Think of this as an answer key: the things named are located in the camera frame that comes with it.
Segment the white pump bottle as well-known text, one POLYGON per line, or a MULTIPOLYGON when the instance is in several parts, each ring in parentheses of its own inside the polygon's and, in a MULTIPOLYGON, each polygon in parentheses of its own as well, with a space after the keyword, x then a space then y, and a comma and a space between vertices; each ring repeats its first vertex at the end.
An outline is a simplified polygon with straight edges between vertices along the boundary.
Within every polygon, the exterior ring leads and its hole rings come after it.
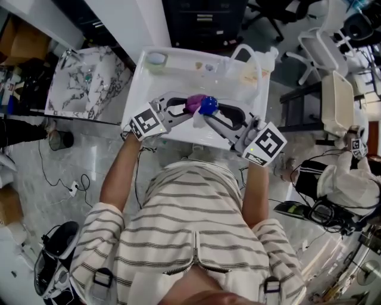
POLYGON ((201 129, 206 126, 205 115, 215 114, 218 110, 218 101, 216 98, 207 96, 201 104, 201 107, 193 114, 193 127, 201 129))

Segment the translucent jug orange label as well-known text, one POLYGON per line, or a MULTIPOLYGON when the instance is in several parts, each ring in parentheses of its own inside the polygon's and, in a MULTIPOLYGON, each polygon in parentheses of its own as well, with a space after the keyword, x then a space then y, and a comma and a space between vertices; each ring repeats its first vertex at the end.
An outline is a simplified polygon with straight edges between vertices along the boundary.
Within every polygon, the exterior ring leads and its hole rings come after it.
MULTIPOLYGON (((261 65, 261 78, 265 79, 271 74, 275 68, 276 58, 279 55, 279 51, 276 47, 271 47, 266 53, 255 51, 260 65, 261 65)), ((239 79, 246 85, 256 86, 258 82, 257 65, 255 60, 250 57, 244 64, 240 73, 239 79)))

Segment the small desk fan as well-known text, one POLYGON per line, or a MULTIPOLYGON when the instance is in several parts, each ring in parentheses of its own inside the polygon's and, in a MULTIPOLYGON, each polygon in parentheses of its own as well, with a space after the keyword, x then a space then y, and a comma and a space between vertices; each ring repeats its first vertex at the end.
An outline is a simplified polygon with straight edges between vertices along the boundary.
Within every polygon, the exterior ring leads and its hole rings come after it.
POLYGON ((375 260, 369 260, 358 267, 357 282, 360 286, 366 287, 374 281, 381 280, 381 266, 375 260))

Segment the black table frame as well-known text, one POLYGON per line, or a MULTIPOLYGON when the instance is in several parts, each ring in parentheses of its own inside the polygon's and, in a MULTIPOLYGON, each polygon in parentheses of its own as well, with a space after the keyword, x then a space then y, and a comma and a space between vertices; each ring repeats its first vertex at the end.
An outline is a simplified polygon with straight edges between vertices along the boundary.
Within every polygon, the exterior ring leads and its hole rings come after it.
POLYGON ((280 97, 282 133, 324 130, 322 122, 322 82, 296 88, 280 97))

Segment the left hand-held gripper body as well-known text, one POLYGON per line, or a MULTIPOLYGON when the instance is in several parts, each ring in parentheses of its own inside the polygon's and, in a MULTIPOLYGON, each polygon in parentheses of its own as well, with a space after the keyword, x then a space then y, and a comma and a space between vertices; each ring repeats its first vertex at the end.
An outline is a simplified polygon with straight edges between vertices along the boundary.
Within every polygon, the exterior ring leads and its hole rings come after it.
POLYGON ((138 108, 129 121, 130 130, 138 141, 167 133, 162 103, 164 98, 155 98, 138 108))

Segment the stacked brown cardboard boxes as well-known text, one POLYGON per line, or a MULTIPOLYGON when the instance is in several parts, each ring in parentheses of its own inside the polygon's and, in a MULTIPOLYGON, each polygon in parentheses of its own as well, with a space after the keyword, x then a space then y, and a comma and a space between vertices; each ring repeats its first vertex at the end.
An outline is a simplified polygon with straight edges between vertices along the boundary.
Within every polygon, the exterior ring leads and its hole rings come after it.
POLYGON ((10 15, 0 31, 0 66, 44 60, 51 38, 17 16, 10 15))

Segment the pale oval soap bar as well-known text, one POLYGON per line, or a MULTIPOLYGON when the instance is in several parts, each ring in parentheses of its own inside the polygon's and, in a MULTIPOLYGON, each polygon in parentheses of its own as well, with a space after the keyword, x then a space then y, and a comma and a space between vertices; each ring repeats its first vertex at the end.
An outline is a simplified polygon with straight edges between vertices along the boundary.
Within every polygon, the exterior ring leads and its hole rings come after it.
POLYGON ((159 52, 151 52, 146 56, 146 61, 152 65, 164 65, 167 60, 167 55, 159 52))

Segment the chrome faucet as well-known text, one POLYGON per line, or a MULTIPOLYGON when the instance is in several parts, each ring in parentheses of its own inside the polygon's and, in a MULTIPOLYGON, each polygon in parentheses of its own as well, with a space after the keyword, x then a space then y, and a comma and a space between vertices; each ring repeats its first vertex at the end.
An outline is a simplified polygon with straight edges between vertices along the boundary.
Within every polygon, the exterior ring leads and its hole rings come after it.
POLYGON ((65 64, 66 62, 70 59, 70 58, 74 58, 76 61, 78 62, 81 62, 82 61, 82 56, 75 50, 73 49, 67 49, 64 53, 63 53, 63 60, 62 60, 62 63, 61 63, 61 69, 63 69, 65 67, 65 64))

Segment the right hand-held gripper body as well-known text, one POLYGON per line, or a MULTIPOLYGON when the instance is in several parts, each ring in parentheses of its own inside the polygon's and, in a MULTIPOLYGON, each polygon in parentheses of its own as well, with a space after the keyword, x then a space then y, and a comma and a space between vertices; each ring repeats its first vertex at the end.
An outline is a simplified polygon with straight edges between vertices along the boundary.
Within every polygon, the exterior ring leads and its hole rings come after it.
POLYGON ((230 150, 256 165, 268 166, 286 144, 286 138, 272 122, 254 116, 230 150))

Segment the black mesh wastebasket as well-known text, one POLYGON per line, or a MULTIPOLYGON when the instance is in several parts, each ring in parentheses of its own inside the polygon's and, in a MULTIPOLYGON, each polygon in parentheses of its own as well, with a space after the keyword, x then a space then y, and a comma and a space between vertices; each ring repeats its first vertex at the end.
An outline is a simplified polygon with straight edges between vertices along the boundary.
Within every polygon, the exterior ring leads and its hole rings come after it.
POLYGON ((54 130, 48 138, 51 150, 58 151, 71 148, 74 144, 74 136, 70 131, 54 130))

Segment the black marble counter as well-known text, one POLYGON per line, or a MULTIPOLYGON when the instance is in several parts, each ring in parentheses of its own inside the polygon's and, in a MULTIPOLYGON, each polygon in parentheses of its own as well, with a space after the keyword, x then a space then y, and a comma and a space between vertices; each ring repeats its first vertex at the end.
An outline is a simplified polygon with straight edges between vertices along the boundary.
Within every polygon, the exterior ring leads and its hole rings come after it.
POLYGON ((0 67, 0 114, 28 116, 44 111, 58 57, 31 59, 17 66, 0 67))

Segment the brown cardboard box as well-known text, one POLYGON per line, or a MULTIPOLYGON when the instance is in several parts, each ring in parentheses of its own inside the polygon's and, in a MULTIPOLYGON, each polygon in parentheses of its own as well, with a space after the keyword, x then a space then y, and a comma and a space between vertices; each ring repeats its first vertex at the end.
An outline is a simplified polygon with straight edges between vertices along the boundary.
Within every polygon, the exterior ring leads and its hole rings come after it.
POLYGON ((0 227, 19 222, 23 218, 23 211, 18 192, 6 185, 0 189, 0 227))

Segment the cream striped shirt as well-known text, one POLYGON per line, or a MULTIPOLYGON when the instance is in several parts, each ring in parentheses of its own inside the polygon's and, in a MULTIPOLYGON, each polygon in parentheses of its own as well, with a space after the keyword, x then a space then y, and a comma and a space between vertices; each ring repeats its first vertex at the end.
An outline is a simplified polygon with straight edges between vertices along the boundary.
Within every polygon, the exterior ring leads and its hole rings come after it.
POLYGON ((249 228, 237 181, 212 163, 181 161, 149 184, 142 209, 126 221, 98 203, 82 227, 70 269, 79 297, 90 300, 94 273, 114 275, 114 305, 157 305, 192 266, 220 286, 267 305, 298 305, 305 285, 300 264, 275 219, 249 228), (266 299, 264 281, 280 281, 279 299, 266 299))

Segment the person's left forearm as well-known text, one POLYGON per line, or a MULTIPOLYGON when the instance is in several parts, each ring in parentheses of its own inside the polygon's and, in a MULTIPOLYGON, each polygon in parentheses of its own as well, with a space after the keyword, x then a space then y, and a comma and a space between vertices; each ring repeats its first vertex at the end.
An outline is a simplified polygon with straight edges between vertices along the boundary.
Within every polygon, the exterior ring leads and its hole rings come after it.
POLYGON ((129 133, 102 184, 99 201, 123 212, 130 194, 141 142, 129 133))

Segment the purple cloth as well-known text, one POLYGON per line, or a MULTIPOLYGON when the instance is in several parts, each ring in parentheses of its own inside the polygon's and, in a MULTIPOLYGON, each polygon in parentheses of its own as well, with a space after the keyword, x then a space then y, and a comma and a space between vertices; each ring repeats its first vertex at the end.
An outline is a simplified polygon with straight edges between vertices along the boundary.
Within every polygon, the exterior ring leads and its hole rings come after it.
POLYGON ((202 101, 206 98, 207 96, 204 94, 196 94, 196 95, 191 95, 186 99, 185 102, 185 107, 183 111, 185 113, 193 115, 197 109, 201 107, 202 101))

